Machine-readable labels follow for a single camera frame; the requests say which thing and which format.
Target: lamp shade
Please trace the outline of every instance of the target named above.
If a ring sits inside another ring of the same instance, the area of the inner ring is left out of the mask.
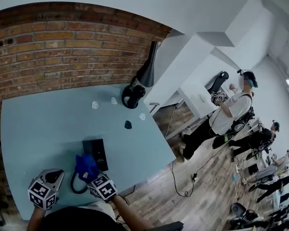
[[[145,87],[151,87],[154,85],[154,61],[157,49],[158,43],[152,41],[149,57],[136,74],[138,81]]]

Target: black desk lamp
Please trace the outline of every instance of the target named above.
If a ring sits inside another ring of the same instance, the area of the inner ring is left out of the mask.
[[[145,87],[154,85],[154,60],[157,48],[158,43],[153,41],[151,43],[148,59],[141,69],[138,70],[136,76],[131,80],[130,85],[124,88],[122,92],[122,103],[130,109],[136,108],[139,100],[145,95],[144,87],[136,85],[137,80]]]

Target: light blue table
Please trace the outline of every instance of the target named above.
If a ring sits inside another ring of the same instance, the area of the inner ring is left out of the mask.
[[[24,220],[33,205],[27,188],[42,170],[65,172],[60,200],[54,210],[85,205],[95,199],[87,191],[74,194],[70,179],[75,155],[82,154],[82,141],[104,139],[109,170],[119,192],[154,175],[175,159],[145,105],[128,109],[121,103],[126,84],[56,90],[4,100],[1,113],[1,146],[4,168],[16,206]],[[111,103],[115,97],[118,104]],[[97,101],[98,109],[92,109]],[[146,115],[145,121],[139,115]],[[129,120],[132,129],[125,129]],[[80,190],[84,182],[75,179]]]

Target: black t-shirt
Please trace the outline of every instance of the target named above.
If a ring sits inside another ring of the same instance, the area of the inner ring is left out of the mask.
[[[59,230],[111,230],[123,231],[109,215],[91,209],[67,207],[46,216],[40,226],[40,231]]]
[[[271,139],[275,139],[276,135],[273,135],[273,132],[270,129],[263,128],[262,132],[254,132],[250,136],[250,145],[259,147],[262,143],[268,142]]]
[[[284,178],[281,178],[281,179],[277,180],[272,185],[274,187],[276,187],[276,189],[279,189],[280,186],[281,186],[281,183],[283,183],[283,186],[286,186],[287,184],[289,184],[289,176],[286,176]]]

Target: blue glove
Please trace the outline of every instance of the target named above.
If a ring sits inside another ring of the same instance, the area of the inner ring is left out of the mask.
[[[79,179],[86,183],[97,179],[99,174],[95,160],[90,154],[76,155],[75,171],[79,174]]]

